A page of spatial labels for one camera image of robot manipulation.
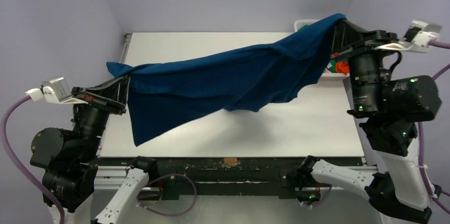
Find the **blue t-shirt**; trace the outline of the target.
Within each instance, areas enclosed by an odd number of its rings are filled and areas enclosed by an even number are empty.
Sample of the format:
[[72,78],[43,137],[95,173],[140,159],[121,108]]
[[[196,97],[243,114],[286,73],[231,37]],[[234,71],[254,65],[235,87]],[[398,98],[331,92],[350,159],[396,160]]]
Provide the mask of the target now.
[[128,109],[135,146],[221,109],[259,111],[295,99],[316,84],[326,66],[337,13],[269,44],[257,44],[185,61],[130,66],[106,64],[115,78],[128,75]]

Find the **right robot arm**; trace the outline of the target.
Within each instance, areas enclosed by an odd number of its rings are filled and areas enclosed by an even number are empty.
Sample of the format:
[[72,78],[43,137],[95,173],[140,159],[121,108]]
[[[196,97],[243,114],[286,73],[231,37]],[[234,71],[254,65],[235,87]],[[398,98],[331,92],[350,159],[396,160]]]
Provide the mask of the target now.
[[442,104],[435,80],[428,75],[392,79],[395,66],[383,58],[406,51],[427,53],[441,26],[413,20],[402,38],[384,30],[367,31],[348,20],[335,26],[331,58],[349,64],[353,109],[371,148],[387,172],[368,173],[307,156],[284,176],[299,188],[329,184],[365,198],[378,212],[396,219],[428,223],[430,202],[442,189],[427,177],[416,123],[433,120]]

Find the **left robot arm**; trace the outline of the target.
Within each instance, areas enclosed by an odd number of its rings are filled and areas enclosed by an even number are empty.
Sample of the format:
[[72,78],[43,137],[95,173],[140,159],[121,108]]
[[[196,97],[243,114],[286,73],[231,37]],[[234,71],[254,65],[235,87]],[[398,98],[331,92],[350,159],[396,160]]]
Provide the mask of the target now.
[[128,208],[137,204],[141,189],[158,181],[154,159],[134,158],[114,197],[95,218],[90,217],[98,172],[93,162],[109,116],[126,112],[130,80],[122,76],[95,87],[72,89],[62,77],[43,81],[41,92],[48,103],[73,107],[71,130],[45,128],[31,144],[30,163],[45,171],[42,184],[50,191],[44,202],[52,214],[63,212],[57,223],[119,223]]

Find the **orange t-shirt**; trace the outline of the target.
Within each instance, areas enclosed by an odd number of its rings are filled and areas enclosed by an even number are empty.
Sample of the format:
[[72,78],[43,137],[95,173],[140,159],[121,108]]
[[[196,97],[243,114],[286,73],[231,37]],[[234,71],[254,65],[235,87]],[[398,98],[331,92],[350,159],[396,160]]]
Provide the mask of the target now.
[[344,74],[344,75],[350,74],[349,63],[347,63],[347,62],[336,62],[334,69],[335,69],[336,73],[340,73],[340,74]]

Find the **green t-shirt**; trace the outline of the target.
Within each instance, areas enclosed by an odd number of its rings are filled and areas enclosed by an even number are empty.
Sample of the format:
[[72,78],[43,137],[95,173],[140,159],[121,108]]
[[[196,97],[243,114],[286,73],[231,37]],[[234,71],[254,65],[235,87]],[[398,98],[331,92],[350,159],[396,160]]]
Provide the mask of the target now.
[[307,28],[308,26],[309,26],[309,24],[304,24],[304,25],[300,26],[298,30],[305,29],[305,28]]

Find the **white plastic basket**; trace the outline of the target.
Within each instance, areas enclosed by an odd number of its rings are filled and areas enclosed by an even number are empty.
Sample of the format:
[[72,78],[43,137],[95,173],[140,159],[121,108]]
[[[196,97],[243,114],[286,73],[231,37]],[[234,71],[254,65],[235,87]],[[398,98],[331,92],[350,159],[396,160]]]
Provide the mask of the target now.
[[[309,24],[312,25],[314,23],[316,23],[317,21],[319,21],[319,19],[300,19],[300,20],[296,20],[293,23],[293,27],[294,27],[294,32],[299,31],[299,27],[304,25],[304,24]],[[314,68],[322,68],[322,74],[321,77],[318,79],[319,81],[342,81],[346,78],[349,77],[349,75],[344,75],[344,74],[340,74],[340,73],[323,73],[324,69],[326,68],[326,66],[323,63],[323,55],[321,53],[318,53],[318,55],[315,56],[314,58]]]

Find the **brown tape piece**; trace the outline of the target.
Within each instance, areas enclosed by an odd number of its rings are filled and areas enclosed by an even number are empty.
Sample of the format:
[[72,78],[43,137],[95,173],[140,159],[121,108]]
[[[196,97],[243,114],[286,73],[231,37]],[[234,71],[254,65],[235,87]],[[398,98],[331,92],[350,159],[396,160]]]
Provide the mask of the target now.
[[223,158],[223,163],[225,166],[236,166],[239,164],[239,159],[235,157]]

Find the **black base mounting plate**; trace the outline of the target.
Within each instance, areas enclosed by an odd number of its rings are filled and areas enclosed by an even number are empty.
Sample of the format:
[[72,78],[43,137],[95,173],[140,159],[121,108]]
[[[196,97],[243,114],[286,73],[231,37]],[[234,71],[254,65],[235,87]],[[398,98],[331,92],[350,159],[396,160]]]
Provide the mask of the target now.
[[[298,168],[305,157],[238,158],[236,166],[225,166],[223,158],[163,158],[156,157],[157,174],[150,181],[168,174],[182,174],[190,178],[198,195],[213,196],[277,196],[295,199],[299,185],[316,187],[315,183],[301,182]],[[95,189],[119,189],[125,180],[126,167],[132,158],[99,158]],[[337,166],[357,169],[364,166],[362,158],[324,158]],[[191,184],[184,178],[165,178],[160,182],[163,200],[177,200],[181,195],[194,195]]]

